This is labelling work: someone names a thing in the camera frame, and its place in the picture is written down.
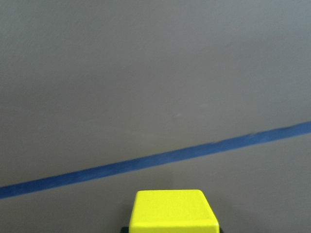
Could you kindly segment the yellow cube block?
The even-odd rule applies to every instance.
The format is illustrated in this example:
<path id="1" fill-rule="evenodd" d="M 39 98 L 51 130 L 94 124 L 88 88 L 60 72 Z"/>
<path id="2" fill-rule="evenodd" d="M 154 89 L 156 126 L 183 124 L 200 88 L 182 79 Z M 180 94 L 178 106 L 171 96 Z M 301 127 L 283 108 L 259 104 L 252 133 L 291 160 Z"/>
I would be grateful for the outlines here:
<path id="1" fill-rule="evenodd" d="M 198 189 L 136 193 L 130 233 L 219 233 L 219 222 Z"/>

